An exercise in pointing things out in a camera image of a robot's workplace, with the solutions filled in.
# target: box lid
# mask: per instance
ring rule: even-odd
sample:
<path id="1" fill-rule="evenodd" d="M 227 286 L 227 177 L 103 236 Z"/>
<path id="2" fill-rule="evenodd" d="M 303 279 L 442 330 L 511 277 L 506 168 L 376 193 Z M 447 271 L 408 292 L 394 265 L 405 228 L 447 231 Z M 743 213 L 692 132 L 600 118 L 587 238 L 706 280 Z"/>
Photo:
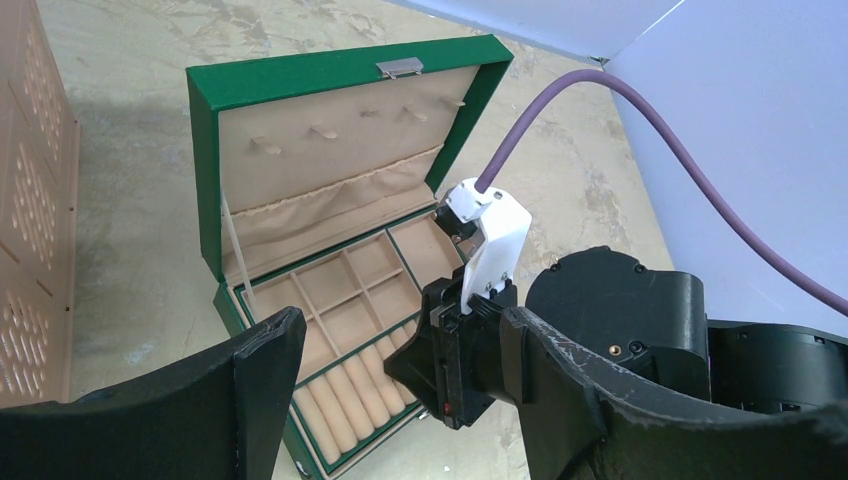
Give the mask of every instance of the box lid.
<path id="1" fill-rule="evenodd" d="M 485 35 L 188 68 L 212 273 L 231 275 L 229 218 L 252 276 L 294 248 L 278 237 L 385 218 L 421 190 L 432 201 L 511 60 Z"/>

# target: concrete floor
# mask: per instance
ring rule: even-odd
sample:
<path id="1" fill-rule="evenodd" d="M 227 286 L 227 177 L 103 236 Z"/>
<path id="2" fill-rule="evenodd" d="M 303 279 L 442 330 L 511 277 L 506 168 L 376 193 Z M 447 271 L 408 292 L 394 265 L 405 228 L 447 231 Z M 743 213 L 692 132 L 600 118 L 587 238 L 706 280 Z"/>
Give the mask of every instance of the concrete floor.
<path id="1" fill-rule="evenodd" d="M 189 65 L 466 36 L 469 28 L 378 0 L 40 0 L 83 125 L 71 394 L 150 372 L 227 337 L 200 258 Z M 448 178 L 478 174 L 527 103 L 574 61 L 504 41 L 515 61 Z M 610 93 L 555 100 L 497 185 L 534 215 L 517 283 L 606 244 L 670 261 Z M 471 429 L 416 421 L 346 478 L 527 478 L 514 408 Z M 281 450 L 274 478 L 297 478 Z"/>

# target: square compartment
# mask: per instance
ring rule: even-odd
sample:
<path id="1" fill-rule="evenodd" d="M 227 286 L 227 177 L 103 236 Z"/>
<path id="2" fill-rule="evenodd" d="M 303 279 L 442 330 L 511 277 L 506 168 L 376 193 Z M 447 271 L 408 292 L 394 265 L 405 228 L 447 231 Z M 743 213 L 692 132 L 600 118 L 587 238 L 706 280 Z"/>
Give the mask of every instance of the square compartment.
<path id="1" fill-rule="evenodd" d="M 296 275 L 319 315 L 360 291 L 356 277 L 340 254 L 321 263 L 308 265 Z"/>
<path id="2" fill-rule="evenodd" d="M 303 316 L 307 320 L 312 318 L 312 310 L 291 275 L 280 275 L 263 282 L 253 288 L 253 294 L 256 296 L 257 311 L 250 313 L 256 323 L 289 306 L 303 310 Z M 247 292 L 242 292 L 241 296 L 247 303 Z"/>
<path id="3" fill-rule="evenodd" d="M 383 327 L 389 328 L 421 308 L 421 293 L 405 271 L 368 289 Z"/>
<path id="4" fill-rule="evenodd" d="M 374 310 L 367 302 L 364 296 L 357 296 L 321 314 L 321 323 L 342 355 L 371 340 L 382 330 L 378 328 Z"/>
<path id="5" fill-rule="evenodd" d="M 351 248 L 349 254 L 354 271 L 366 286 L 403 268 L 395 247 L 385 233 L 364 240 Z"/>
<path id="6" fill-rule="evenodd" d="M 306 340 L 303 342 L 303 356 L 297 373 L 297 381 L 312 375 L 335 359 L 336 352 L 321 331 L 321 325 L 318 325 L 315 320 L 307 322 Z"/>
<path id="7" fill-rule="evenodd" d="M 421 288 L 433 280 L 451 278 L 453 271 L 462 265 L 453 242 L 430 215 L 397 225 L 389 233 Z"/>

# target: white panel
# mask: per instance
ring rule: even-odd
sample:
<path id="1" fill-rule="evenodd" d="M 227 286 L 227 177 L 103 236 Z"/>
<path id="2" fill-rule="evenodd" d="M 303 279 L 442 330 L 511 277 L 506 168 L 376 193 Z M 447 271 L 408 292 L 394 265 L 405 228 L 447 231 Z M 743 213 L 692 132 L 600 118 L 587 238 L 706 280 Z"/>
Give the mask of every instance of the white panel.
<path id="1" fill-rule="evenodd" d="M 389 0 L 529 45 L 610 58 L 680 0 Z"/>
<path id="2" fill-rule="evenodd" d="M 848 296 L 848 4 L 689 0 L 606 70 L 663 114 L 737 213 L 802 271 Z M 724 224 L 635 109 L 616 102 L 675 267 L 712 318 L 848 319 L 768 267 Z"/>

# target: silver latch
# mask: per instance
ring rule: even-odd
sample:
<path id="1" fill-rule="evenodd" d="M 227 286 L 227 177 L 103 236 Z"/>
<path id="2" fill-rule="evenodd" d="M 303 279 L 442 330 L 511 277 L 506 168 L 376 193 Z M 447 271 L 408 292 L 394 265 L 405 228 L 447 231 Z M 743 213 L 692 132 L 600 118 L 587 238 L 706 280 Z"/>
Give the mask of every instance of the silver latch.
<path id="1" fill-rule="evenodd" d="M 424 64 L 416 57 L 402 58 L 400 60 L 392 60 L 390 62 L 380 62 L 377 68 L 383 74 L 383 78 L 396 79 L 401 75 L 414 73 L 421 75 L 421 70 L 424 70 Z"/>

